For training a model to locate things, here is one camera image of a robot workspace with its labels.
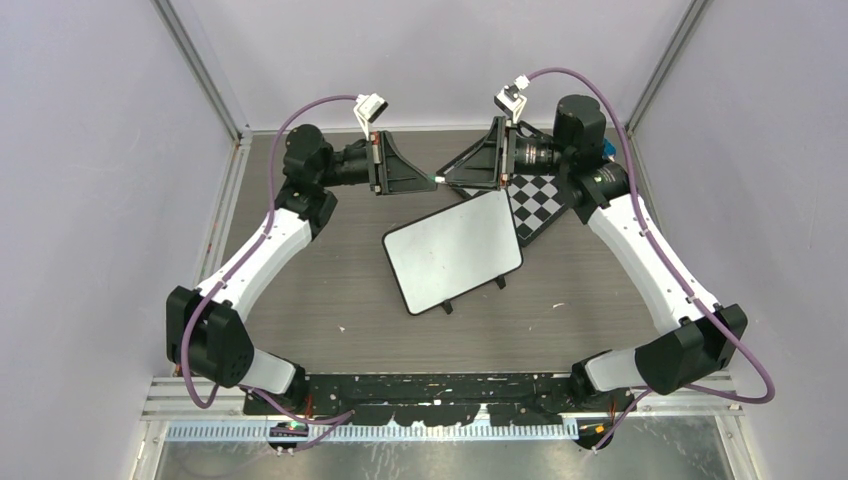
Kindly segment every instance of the concrete floor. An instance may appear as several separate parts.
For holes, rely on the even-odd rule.
[[[406,158],[435,172],[481,136],[400,132],[395,140]],[[327,135],[336,149],[357,138]],[[256,230],[267,208],[270,140],[254,137],[227,258]],[[282,151],[275,170],[282,177]],[[587,356],[656,336],[622,267],[572,212],[524,250],[524,265],[507,277],[505,290],[484,285],[456,299],[453,315],[434,309],[412,317],[381,238],[460,197],[444,187],[391,197],[375,197],[364,185],[333,191],[339,204],[329,225],[265,290],[247,322],[258,347],[308,371],[568,371]]]

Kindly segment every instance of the checkerboard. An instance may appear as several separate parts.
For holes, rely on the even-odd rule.
[[[515,175],[507,189],[512,204],[518,244],[526,247],[565,212],[552,176]],[[463,198],[485,193],[470,188],[455,188]]]

